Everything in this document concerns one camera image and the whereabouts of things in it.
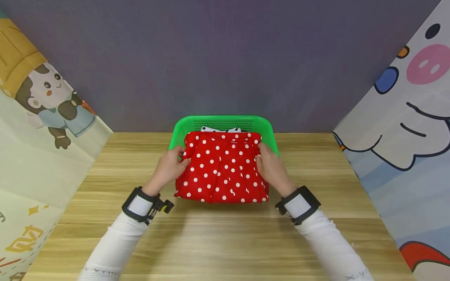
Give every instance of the red polka dot garment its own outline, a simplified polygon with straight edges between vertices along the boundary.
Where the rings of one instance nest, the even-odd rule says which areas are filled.
[[[176,197],[210,203],[256,203],[269,199],[269,185],[259,175],[258,133],[191,132],[182,160],[191,158],[176,180]]]

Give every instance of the wooden table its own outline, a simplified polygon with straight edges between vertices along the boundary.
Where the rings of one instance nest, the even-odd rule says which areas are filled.
[[[24,278],[75,280],[121,205],[167,149],[168,133],[114,133]],[[354,246],[375,280],[415,280],[331,134],[276,134],[281,158],[298,185]],[[327,280],[307,242],[274,208],[279,196],[252,205],[174,198],[142,237],[121,280]]]

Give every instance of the person's left hand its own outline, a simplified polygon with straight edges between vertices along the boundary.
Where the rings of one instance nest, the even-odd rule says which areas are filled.
[[[183,155],[185,149],[177,146],[165,152],[158,161],[152,177],[142,187],[142,191],[149,196],[156,196],[161,189],[174,179],[177,179],[191,163],[191,159],[180,162],[178,157]]]

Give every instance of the person's right hand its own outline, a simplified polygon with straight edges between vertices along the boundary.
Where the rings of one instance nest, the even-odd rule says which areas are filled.
[[[281,159],[265,144],[258,145],[261,156],[256,156],[256,166],[259,174],[271,186],[273,186],[282,197],[291,195],[296,189],[296,185],[289,180],[288,172]]]

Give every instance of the cartoon panel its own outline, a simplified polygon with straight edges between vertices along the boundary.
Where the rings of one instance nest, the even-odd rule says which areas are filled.
[[[420,281],[450,280],[448,10],[442,1],[334,130]]]

